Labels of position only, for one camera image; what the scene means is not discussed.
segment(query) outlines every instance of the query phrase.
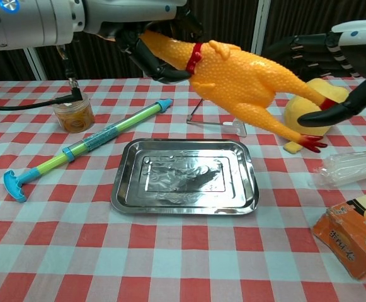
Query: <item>cardboard box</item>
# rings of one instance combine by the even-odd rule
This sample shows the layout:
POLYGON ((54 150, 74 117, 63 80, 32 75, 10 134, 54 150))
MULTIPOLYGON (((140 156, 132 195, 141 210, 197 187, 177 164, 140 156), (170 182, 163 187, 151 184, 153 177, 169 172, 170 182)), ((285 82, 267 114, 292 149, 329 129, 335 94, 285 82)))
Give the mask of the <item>cardboard box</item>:
POLYGON ((328 208, 312 230, 352 278, 366 278, 366 195, 328 208))

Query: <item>rectangular metal tray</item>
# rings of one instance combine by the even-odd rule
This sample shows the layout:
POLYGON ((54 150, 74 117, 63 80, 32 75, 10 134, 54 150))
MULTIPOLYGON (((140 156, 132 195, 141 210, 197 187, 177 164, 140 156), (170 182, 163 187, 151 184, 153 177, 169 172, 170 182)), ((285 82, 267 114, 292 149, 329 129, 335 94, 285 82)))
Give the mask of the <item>rectangular metal tray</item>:
POLYGON ((123 213, 243 215, 258 198, 242 143, 138 139, 124 149, 111 203, 123 213))

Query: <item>red checkered tablecloth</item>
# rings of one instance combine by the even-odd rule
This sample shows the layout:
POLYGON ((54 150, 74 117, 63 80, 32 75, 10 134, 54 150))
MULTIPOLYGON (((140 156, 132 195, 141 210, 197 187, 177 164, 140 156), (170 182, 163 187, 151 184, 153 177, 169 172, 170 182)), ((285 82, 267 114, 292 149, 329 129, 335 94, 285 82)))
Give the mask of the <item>red checkered tablecloth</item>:
MULTIPOLYGON (((361 81, 329 79, 349 89, 361 81)), ((0 111, 1 301, 366 301, 366 281, 353 280, 310 227, 327 206, 366 193, 366 181, 340 190, 312 183, 331 154, 366 150, 366 109, 334 126, 321 154, 289 154, 285 140, 248 126, 248 136, 219 126, 187 125, 199 97, 187 82, 150 79, 80 81, 96 124, 66 134, 51 107, 0 111), (3 174, 21 174, 86 135, 158 99, 173 107, 116 140, 23 186, 28 201, 8 196, 3 174), (246 216, 124 215, 110 191, 124 147, 136 138, 230 138, 253 158, 259 208, 246 216)), ((0 82, 0 105, 46 101, 69 91, 65 81, 0 82)), ((282 118, 291 97, 268 109, 282 118)), ((198 120, 232 121, 210 103, 198 120)))

